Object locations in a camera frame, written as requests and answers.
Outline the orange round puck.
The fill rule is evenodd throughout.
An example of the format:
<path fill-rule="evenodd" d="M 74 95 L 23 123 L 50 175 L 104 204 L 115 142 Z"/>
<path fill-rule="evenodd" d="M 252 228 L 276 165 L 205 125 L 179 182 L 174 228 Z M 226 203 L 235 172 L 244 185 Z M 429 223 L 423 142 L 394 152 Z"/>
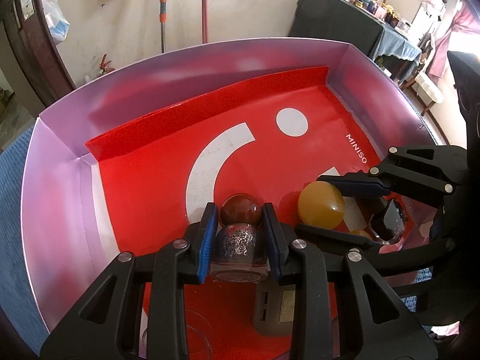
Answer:
<path fill-rule="evenodd" d="M 355 235 L 355 236 L 362 236 L 364 238 L 372 240 L 371 235 L 364 230 L 360 230 L 360 229 L 352 230 L 352 231 L 350 231 L 350 234 Z"/>
<path fill-rule="evenodd" d="M 314 181 L 298 197 L 298 216 L 303 224 L 332 230 L 343 221 L 343 195 L 332 184 Z"/>

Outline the mop with orange grip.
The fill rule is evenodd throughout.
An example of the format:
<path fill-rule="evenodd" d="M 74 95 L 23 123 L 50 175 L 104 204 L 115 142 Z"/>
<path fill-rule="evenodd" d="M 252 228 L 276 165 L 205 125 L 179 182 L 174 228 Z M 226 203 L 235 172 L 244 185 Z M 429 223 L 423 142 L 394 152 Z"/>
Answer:
<path fill-rule="evenodd" d="M 166 52 L 166 23 L 167 23 L 167 1 L 160 0 L 160 47 L 161 53 Z"/>

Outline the red Miniso paper liner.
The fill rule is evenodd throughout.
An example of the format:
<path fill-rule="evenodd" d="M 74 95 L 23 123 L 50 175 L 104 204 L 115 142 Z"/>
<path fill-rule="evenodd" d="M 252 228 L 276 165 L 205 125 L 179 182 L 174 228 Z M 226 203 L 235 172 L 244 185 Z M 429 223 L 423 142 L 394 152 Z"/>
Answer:
<path fill-rule="evenodd" d="M 90 139 L 119 249 L 155 252 L 233 194 L 272 203 L 281 222 L 296 225 L 306 185 L 378 164 L 328 73 L 306 67 L 242 80 Z"/>

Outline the dark wooden door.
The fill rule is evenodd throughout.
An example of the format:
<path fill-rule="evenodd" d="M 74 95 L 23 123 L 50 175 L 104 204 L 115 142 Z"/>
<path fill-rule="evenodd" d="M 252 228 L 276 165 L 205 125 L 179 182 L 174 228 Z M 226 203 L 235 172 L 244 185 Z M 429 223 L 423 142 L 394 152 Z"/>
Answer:
<path fill-rule="evenodd" d="M 21 0 L 2 0 L 1 25 L 26 81 L 47 108 L 76 86 L 50 34 L 41 2 L 29 0 L 29 14 Z"/>

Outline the purple cardboard tray box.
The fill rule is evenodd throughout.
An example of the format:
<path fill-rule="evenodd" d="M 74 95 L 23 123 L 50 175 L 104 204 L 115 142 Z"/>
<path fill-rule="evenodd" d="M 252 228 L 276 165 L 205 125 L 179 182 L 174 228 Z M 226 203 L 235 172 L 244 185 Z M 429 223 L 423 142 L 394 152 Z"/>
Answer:
<path fill-rule="evenodd" d="M 21 195 L 42 359 L 342 359 L 352 301 L 299 232 L 366 204 L 320 181 L 432 145 L 354 46 L 272 38 L 134 63 L 43 111 Z"/>

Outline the blue textured table cloth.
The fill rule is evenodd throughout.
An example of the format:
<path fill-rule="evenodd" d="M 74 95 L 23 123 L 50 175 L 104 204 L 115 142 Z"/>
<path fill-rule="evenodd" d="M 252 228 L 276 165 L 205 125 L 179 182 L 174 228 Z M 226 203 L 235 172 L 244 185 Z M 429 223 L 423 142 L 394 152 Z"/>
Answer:
<path fill-rule="evenodd" d="M 36 357 L 47 339 L 47 327 L 32 291 L 28 264 L 24 258 L 21 227 L 21 192 L 25 162 L 34 127 L 21 133 L 1 153 L 1 350 L 8 359 Z M 79 195 L 89 253 L 85 260 L 100 272 L 112 260 L 113 252 L 104 250 L 100 230 L 111 239 L 110 220 L 98 165 L 91 155 L 76 158 L 79 167 Z"/>

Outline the glitter bottle with red cap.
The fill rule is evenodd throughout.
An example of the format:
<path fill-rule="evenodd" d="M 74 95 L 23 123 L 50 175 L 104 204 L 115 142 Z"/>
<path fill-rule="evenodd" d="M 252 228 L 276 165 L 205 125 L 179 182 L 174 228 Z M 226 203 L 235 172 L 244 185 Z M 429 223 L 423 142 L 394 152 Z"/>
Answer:
<path fill-rule="evenodd" d="M 221 227 L 211 257 L 217 281 L 258 283 L 268 275 L 266 240 L 261 228 L 262 206 L 247 193 L 228 197 L 220 208 Z"/>

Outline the brown square compact case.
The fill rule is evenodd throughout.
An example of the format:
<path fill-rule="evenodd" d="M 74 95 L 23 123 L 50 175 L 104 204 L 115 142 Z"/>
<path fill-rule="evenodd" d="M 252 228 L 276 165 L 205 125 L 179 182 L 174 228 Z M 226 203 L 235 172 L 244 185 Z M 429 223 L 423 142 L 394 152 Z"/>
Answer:
<path fill-rule="evenodd" d="M 256 285 L 253 325 L 267 337 L 290 336 L 295 313 L 295 286 L 281 286 L 268 276 Z"/>

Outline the pink curtain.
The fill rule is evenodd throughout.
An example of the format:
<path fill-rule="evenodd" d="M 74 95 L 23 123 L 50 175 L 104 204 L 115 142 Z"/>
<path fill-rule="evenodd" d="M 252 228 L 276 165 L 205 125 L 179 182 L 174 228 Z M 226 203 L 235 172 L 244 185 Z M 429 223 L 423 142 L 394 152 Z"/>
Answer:
<path fill-rule="evenodd" d="M 427 69 L 427 75 L 433 81 L 438 81 L 443 76 L 447 63 L 448 47 L 454 33 L 479 35 L 479 20 L 473 16 L 465 2 L 461 3 L 460 9 L 453 16 L 444 35 L 435 41 L 435 53 Z"/>

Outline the clear plastic cup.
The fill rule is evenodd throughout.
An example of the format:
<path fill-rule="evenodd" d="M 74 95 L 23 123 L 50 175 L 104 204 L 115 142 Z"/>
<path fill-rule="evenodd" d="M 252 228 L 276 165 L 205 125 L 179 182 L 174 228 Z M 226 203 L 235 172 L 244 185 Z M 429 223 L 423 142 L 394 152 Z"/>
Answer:
<path fill-rule="evenodd" d="M 185 322 L 190 359 L 211 359 L 212 346 L 209 336 L 213 333 L 213 328 L 210 322 L 199 312 L 189 309 L 185 310 Z M 143 359 L 146 358 L 147 325 L 148 316 L 143 310 L 139 343 L 139 356 Z"/>

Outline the side table with blue cloth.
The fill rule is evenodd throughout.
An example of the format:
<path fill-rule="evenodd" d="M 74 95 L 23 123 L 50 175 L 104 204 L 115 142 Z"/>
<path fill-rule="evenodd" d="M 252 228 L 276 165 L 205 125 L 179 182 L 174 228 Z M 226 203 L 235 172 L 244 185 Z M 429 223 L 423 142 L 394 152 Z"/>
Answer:
<path fill-rule="evenodd" d="M 371 60 L 382 58 L 400 82 L 419 66 L 422 54 L 389 24 L 344 0 L 298 0 L 289 35 L 350 43 Z"/>

